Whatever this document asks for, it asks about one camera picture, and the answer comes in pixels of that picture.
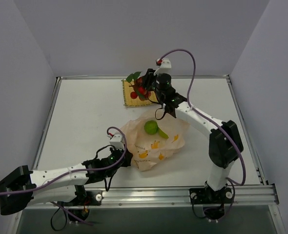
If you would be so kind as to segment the translucent banana print plastic bag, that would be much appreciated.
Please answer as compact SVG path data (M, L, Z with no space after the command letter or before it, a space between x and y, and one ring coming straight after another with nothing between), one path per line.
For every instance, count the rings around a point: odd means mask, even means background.
M144 124L149 120L156 121L169 138L163 139L158 133L147 134ZM184 136L189 126L186 121L169 114L157 120L155 110L148 110L137 119L128 121L121 130L126 137L127 149L133 154L131 165L138 171L147 171L178 153L185 145Z

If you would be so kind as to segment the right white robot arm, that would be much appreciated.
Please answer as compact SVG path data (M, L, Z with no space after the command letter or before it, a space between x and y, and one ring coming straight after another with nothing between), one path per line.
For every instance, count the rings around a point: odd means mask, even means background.
M148 69L142 78L142 87L155 93L165 114L188 122L208 138L208 155L213 166L204 191L208 200L216 201L222 196L234 161L244 149L236 123L214 118L189 104L187 98L172 87L169 74Z

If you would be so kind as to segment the green fake pear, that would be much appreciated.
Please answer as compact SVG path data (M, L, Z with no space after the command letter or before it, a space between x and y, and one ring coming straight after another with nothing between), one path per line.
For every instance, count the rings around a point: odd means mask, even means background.
M161 130L160 128L158 129L158 135L163 138L163 139L168 139L169 136L163 131Z

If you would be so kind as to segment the fake strawberry bunch with leaves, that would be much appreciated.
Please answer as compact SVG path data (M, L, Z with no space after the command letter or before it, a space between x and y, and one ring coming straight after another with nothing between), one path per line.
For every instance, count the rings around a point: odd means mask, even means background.
M139 98L141 101L149 99L151 93L143 87L141 71L128 75L126 81L129 83L129 87L133 89L133 91L130 93L131 99Z

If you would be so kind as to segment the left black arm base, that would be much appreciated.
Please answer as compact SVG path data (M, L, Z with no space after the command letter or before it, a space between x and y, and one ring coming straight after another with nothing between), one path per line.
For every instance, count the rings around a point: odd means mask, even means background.
M90 214L88 207L100 206L102 204L103 192L102 190L87 191L83 185L76 185L75 189L74 199L69 202L57 201L56 203L53 202L53 204L63 210L69 221L92 226L93 223L87 221Z

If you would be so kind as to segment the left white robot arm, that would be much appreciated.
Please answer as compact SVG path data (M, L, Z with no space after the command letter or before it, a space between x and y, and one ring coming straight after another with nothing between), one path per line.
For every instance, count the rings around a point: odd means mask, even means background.
M72 206L86 200L84 186L112 177L119 168L129 167L133 155L109 145L110 155L94 157L77 165L49 171L17 167L0 181L0 214L11 215L27 206L61 201Z

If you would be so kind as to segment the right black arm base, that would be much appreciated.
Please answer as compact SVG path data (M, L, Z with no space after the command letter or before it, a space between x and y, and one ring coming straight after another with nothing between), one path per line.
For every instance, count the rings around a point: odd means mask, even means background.
M235 199L235 186L230 183L214 191L207 183L203 188L189 189L189 199L194 216L208 222L221 222L230 212Z

